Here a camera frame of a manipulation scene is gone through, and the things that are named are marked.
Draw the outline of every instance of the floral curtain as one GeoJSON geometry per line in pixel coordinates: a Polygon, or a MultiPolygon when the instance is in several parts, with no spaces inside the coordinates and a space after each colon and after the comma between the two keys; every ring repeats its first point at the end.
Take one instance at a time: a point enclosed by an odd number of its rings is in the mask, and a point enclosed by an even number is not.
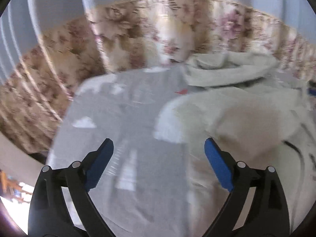
{"type": "Polygon", "coordinates": [[[0,87],[1,131],[26,153],[48,150],[85,79],[225,50],[273,54],[295,77],[314,77],[316,46],[254,8],[232,0],[117,2],[43,33],[20,58],[0,87]]]}

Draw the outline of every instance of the gray bed sheet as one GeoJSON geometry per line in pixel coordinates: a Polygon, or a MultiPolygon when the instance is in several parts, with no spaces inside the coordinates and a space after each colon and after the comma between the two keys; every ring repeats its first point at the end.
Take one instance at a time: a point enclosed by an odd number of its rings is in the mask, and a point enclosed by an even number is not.
{"type": "MultiPolygon", "coordinates": [[[[188,235],[187,150],[153,136],[168,101],[200,90],[185,83],[180,67],[85,81],[54,140],[47,163],[52,168],[81,161],[106,138],[113,141],[114,155],[89,195],[117,236],[188,235]]],[[[67,190],[64,195],[75,225],[82,228],[67,190]]]]}

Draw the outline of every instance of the curtain fold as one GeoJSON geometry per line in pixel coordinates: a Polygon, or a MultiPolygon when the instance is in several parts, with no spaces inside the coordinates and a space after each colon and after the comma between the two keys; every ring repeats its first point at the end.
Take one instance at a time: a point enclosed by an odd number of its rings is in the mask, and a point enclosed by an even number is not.
{"type": "Polygon", "coordinates": [[[49,150],[92,76],[225,50],[272,54],[306,81],[316,67],[306,0],[12,0],[0,31],[1,132],[26,153],[49,150]]]}

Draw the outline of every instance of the silver screw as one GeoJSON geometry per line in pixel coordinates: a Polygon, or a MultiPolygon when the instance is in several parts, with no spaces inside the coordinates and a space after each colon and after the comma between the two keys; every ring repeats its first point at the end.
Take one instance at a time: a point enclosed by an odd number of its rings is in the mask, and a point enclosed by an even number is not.
{"type": "Polygon", "coordinates": [[[49,166],[44,166],[43,168],[42,168],[42,171],[43,172],[47,172],[49,170],[49,166]]]}
{"type": "Polygon", "coordinates": [[[275,172],[276,169],[275,169],[274,167],[272,167],[272,166],[269,166],[269,167],[268,167],[268,170],[269,170],[271,173],[273,173],[273,172],[275,172]]]}
{"type": "Polygon", "coordinates": [[[244,167],[246,167],[246,164],[244,162],[242,162],[242,161],[238,161],[237,166],[241,167],[241,168],[244,168],[244,167]]]}
{"type": "Polygon", "coordinates": [[[71,165],[72,165],[73,168],[77,168],[77,167],[80,166],[80,161],[75,161],[71,165]]]}

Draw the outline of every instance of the black cord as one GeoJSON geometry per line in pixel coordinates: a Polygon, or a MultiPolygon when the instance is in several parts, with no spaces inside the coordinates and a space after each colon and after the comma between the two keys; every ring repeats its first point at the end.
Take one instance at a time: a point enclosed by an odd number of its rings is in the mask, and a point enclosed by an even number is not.
{"type": "Polygon", "coordinates": [[[299,186],[297,188],[297,192],[295,195],[295,202],[293,204],[293,209],[292,209],[292,218],[291,218],[291,227],[290,227],[290,232],[293,232],[293,227],[294,227],[294,216],[296,213],[296,208],[297,208],[297,204],[298,204],[298,200],[301,194],[301,190],[302,190],[302,185],[303,185],[303,181],[304,181],[304,172],[305,172],[305,162],[304,162],[304,158],[303,158],[303,154],[301,153],[300,149],[298,149],[294,144],[290,143],[289,141],[283,141],[283,143],[285,145],[287,145],[288,147],[290,147],[291,149],[295,150],[296,153],[298,154],[300,161],[301,161],[301,175],[300,175],[300,181],[299,181],[299,186]]]}

